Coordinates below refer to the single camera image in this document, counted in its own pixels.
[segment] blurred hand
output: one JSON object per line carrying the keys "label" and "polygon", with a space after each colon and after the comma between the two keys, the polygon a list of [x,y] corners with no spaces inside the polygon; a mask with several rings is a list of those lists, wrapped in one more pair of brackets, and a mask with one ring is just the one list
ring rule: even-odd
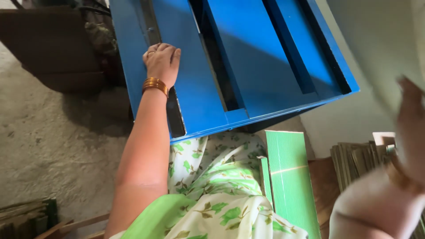
{"label": "blurred hand", "polygon": [[406,174],[425,187],[424,93],[405,77],[399,84],[403,91],[396,131],[399,160]]}
{"label": "blurred hand", "polygon": [[147,77],[158,78],[170,89],[177,79],[181,49],[166,43],[150,46],[143,54],[143,62],[147,67]]}

